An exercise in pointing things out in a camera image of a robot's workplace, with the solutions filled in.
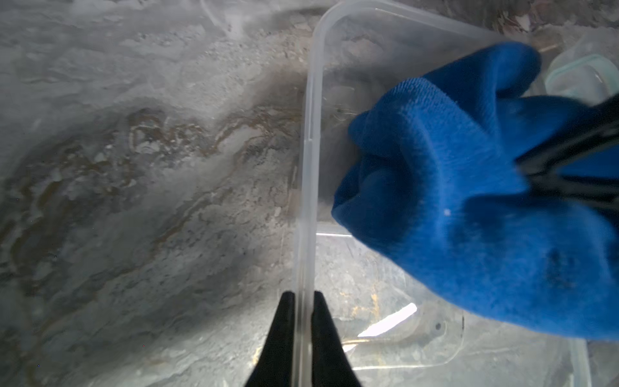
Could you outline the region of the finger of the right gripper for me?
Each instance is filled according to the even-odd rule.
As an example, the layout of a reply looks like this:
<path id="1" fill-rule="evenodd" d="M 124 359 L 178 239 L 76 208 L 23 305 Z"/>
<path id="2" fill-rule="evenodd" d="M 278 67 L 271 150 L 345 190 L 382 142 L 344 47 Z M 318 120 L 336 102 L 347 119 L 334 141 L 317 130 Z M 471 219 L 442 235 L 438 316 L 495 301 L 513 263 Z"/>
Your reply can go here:
<path id="1" fill-rule="evenodd" d="M 590 119 L 570 124 L 516 162 L 533 191 L 542 196 L 578 201 L 601 211 L 618 212 L 616 177 L 562 175 L 561 169 L 618 146 L 618 96 L 596 106 Z"/>

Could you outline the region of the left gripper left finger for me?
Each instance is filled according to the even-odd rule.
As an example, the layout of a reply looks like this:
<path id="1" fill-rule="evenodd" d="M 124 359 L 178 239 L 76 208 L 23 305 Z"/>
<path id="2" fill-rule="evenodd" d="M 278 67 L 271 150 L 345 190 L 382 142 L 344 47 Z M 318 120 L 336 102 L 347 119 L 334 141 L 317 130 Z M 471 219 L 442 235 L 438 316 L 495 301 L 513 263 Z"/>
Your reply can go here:
<path id="1" fill-rule="evenodd" d="M 295 294 L 280 297 L 267 339 L 246 387 L 290 387 L 293 371 Z"/>

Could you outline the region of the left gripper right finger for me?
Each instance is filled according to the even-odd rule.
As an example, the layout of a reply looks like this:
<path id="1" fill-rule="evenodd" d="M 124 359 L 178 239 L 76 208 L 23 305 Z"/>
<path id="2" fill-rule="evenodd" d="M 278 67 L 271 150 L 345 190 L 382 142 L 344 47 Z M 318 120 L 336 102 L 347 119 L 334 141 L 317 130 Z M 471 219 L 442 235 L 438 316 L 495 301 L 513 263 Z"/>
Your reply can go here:
<path id="1" fill-rule="evenodd" d="M 314 292 L 311 317 L 313 387 L 361 387 L 343 351 L 324 295 Z"/>

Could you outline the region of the clear green-rimmed box lid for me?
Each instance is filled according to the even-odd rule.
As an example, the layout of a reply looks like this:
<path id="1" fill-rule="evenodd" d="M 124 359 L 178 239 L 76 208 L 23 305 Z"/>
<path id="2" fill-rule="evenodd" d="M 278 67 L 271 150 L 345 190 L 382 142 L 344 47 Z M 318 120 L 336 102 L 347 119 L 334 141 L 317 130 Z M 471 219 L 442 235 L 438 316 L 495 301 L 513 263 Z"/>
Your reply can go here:
<path id="1" fill-rule="evenodd" d="M 546 93 L 596 105 L 618 94 L 618 34 L 587 32 L 550 64 Z"/>

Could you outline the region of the clear plastic lunch box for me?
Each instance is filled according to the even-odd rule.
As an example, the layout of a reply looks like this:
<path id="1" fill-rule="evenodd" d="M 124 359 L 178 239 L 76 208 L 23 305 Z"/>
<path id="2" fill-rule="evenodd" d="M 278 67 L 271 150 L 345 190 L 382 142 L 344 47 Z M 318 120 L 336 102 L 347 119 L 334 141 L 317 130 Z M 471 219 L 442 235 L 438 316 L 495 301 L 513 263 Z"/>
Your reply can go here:
<path id="1" fill-rule="evenodd" d="M 346 1 L 314 29 L 296 246 L 293 384 L 308 386 L 314 292 L 365 386 L 590 386 L 584 340 L 482 319 L 434 295 L 333 220 L 359 156 L 349 123 L 399 82 L 494 45 L 483 28 L 388 1 Z"/>

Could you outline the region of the blue cleaning cloth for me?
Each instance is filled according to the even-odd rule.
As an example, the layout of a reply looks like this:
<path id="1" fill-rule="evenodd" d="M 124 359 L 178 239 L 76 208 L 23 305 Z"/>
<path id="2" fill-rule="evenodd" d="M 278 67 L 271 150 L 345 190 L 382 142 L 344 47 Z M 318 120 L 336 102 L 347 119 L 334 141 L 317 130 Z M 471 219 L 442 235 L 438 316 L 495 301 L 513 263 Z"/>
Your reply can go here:
<path id="1" fill-rule="evenodd" d="M 333 218 L 429 290 L 551 335 L 618 337 L 618 217 L 536 195 L 516 160 L 598 114 L 526 91 L 538 52 L 482 49 L 401 82 L 348 129 Z"/>

